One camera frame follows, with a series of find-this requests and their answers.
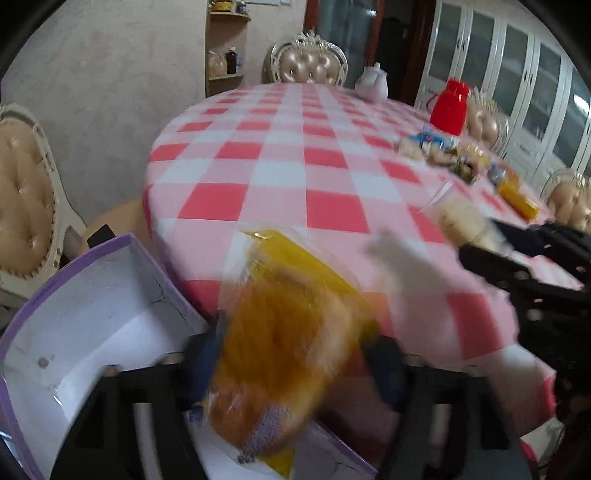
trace doorway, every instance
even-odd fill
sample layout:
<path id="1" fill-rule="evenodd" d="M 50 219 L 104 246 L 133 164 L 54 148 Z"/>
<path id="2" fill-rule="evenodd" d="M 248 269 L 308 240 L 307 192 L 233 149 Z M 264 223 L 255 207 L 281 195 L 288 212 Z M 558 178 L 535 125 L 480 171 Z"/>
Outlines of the doorway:
<path id="1" fill-rule="evenodd" d="M 347 57 L 345 87 L 378 61 L 388 97 L 413 105 L 421 85 L 436 0 L 308 0 L 304 31 L 313 30 Z"/>
<path id="2" fill-rule="evenodd" d="M 384 0 L 375 61 L 388 72 L 388 97 L 413 105 L 431 40 L 436 0 Z"/>
<path id="3" fill-rule="evenodd" d="M 373 63 L 385 0 L 308 0 L 304 31 L 313 30 L 347 57 L 345 87 L 353 88 Z"/>

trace red thermos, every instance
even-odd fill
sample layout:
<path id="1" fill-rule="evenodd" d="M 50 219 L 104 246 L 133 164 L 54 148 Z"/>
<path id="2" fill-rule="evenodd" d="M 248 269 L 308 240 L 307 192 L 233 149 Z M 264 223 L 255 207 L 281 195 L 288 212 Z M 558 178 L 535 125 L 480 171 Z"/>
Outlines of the red thermos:
<path id="1" fill-rule="evenodd" d="M 439 98 L 435 103 L 430 122 L 445 133 L 460 135 L 466 122 L 468 91 L 469 87 L 464 82 L 449 79 L 445 90 L 439 94 Z M 436 96 L 433 95 L 428 100 L 427 109 L 429 108 L 429 103 Z"/>

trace red lid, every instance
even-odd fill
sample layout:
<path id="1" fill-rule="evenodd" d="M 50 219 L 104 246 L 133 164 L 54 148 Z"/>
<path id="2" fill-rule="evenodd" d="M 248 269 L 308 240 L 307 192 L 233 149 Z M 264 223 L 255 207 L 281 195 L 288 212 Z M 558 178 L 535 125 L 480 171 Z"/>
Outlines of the red lid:
<path id="1" fill-rule="evenodd" d="M 468 84 L 461 82 L 458 79 L 449 79 L 445 88 L 453 95 L 467 96 L 470 91 Z"/>

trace dining table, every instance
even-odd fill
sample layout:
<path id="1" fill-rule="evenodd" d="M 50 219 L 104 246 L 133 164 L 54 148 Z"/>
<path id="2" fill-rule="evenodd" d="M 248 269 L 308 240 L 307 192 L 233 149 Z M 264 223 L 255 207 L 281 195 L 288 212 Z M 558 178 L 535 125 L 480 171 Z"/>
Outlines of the dining table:
<path id="1" fill-rule="evenodd" d="M 180 290 L 211 313 L 224 307 L 223 283 L 240 274 L 251 242 L 244 230 L 293 233 L 354 275 L 405 353 L 438 368 L 477 366 L 524 434 L 554 413 L 554 371 L 517 344 L 506 292 L 462 268 L 425 208 L 450 183 L 483 215 L 527 223 L 485 175 L 468 185 L 400 155 L 400 138 L 427 124 L 412 106 L 367 103 L 334 86 L 258 85 L 207 98 L 153 145 L 144 190 L 152 238 Z M 552 218 L 538 202 L 536 222 Z M 384 242 L 396 281 L 376 255 Z M 521 261 L 540 281 L 578 286 L 546 258 Z M 384 444 L 396 420 L 360 363 L 348 365 L 324 409 L 359 445 Z"/>

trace wall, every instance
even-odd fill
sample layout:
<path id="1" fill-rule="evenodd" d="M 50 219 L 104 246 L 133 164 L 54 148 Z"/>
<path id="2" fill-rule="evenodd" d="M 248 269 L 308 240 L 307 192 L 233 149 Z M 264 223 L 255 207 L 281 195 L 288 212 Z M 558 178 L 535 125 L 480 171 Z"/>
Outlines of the wall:
<path id="1" fill-rule="evenodd" d="M 279 6 L 249 4 L 248 9 L 252 20 L 248 24 L 244 84 L 257 85 L 273 45 L 302 31 L 306 0 L 291 0 L 291 5 Z"/>
<path id="2" fill-rule="evenodd" d="M 86 222 L 141 194 L 162 127 L 204 98 L 206 0 L 68 0 L 2 81 L 43 125 Z"/>

